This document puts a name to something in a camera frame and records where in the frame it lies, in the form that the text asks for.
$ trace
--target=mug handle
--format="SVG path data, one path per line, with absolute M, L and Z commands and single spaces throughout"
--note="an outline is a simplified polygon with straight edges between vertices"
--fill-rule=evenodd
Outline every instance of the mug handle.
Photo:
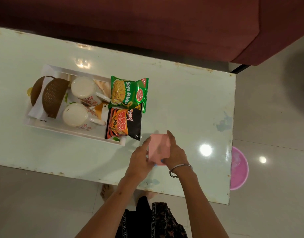
M 99 124 L 101 126 L 106 126 L 106 122 L 105 121 L 102 121 L 100 119 L 94 119 L 94 118 L 90 118 L 89 119 L 91 122 L 95 123 L 95 124 Z
M 108 98 L 106 95 L 104 95 L 104 94 L 102 94 L 102 93 L 100 93 L 100 92 L 96 92 L 96 95 L 97 95 L 98 97 L 100 97 L 101 99 L 107 101 L 108 103 L 111 102 L 111 99 L 110 99 L 110 98 Z

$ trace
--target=pink bucket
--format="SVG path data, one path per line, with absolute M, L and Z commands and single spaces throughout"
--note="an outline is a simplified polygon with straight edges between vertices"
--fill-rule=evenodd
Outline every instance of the pink bucket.
M 244 154 L 232 147 L 230 190 L 243 186 L 249 175 L 249 165 Z

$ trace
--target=foot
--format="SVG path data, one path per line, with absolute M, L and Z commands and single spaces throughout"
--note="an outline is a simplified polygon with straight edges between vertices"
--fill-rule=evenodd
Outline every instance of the foot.
M 142 191 L 141 194 L 138 196 L 138 198 L 136 199 L 135 201 L 135 204 L 137 205 L 138 204 L 138 200 L 143 197 L 143 196 L 146 196 L 147 197 L 147 200 L 150 200 L 152 199 L 154 196 L 156 196 L 157 193 L 154 193 L 154 192 L 150 192 L 150 191 Z
M 114 188 L 112 187 L 112 185 L 103 184 L 100 196 L 102 197 L 103 201 L 106 202 L 106 200 L 111 196 L 113 192 Z

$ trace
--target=white tray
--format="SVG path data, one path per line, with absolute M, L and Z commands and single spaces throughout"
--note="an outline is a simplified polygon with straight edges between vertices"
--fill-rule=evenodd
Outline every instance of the white tray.
M 63 78 L 63 79 L 67 80 L 67 78 L 68 78 L 67 74 L 74 75 L 74 76 L 87 76 L 87 77 L 91 77 L 91 78 L 99 80 L 99 81 L 111 83 L 110 78 L 92 75 L 92 74 L 84 73 L 84 72 L 73 71 L 70 69 L 55 67 L 55 66 L 51 66 L 51 65 L 43 66 L 40 77 L 53 76 L 55 78 Z M 45 120 L 37 120 L 35 118 L 32 118 L 31 116 L 28 116 L 28 113 L 31 110 L 31 108 L 32 108 L 32 105 L 31 105 L 30 99 L 28 98 L 27 109 L 26 109 L 25 118 L 24 118 L 24 124 L 26 124 L 26 125 L 36 127 L 36 128 L 48 129 L 48 130 L 52 130 L 52 131 L 60 132 L 60 133 L 64 133 L 64 134 L 81 136 L 81 137 L 86 137 L 86 138 L 90 138 L 90 139 L 96 139 L 96 140 L 100 140 L 103 142 L 117 144 L 117 145 L 121 145 L 121 146 L 124 146 L 126 144 L 126 136 L 122 136 L 120 139 L 120 142 L 112 140 L 112 139 L 106 140 L 105 139 L 105 131 L 106 131 L 105 126 L 97 125 L 97 127 L 95 129 L 85 131 L 85 130 L 67 126 L 63 122 L 62 119 L 46 118 Z

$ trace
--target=person's left hand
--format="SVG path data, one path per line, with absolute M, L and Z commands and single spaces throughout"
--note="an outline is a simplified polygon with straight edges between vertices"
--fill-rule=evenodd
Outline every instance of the person's left hand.
M 136 148 L 132 153 L 130 158 L 130 164 L 126 170 L 126 177 L 130 179 L 135 179 L 138 183 L 141 183 L 148 175 L 148 173 L 154 167 L 154 162 L 148 161 L 146 155 L 148 151 L 146 150 L 151 141 L 151 137 L 147 138 L 142 144 Z

